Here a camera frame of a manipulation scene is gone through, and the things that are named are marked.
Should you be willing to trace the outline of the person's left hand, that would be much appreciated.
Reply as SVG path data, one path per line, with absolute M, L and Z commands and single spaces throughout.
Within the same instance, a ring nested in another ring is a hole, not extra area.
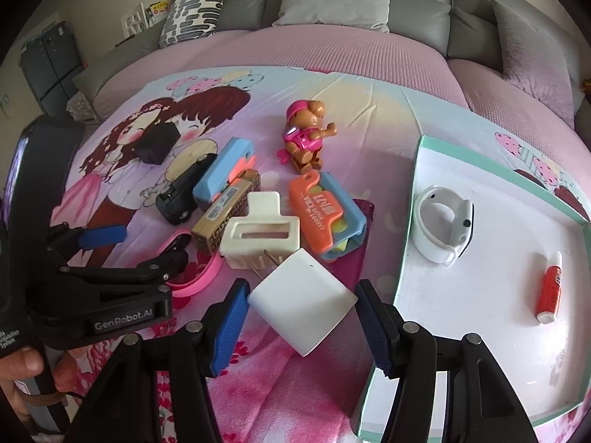
M 67 393 L 74 390 L 76 384 L 77 359 L 84 356 L 85 348 L 78 348 L 65 352 L 53 369 L 53 378 L 56 389 Z M 29 411 L 16 392 L 14 382 L 39 375 L 44 369 L 43 359 L 38 351 L 31 347 L 24 347 L 17 352 L 2 358 L 1 364 L 1 388 L 7 401 L 21 422 L 29 418 Z

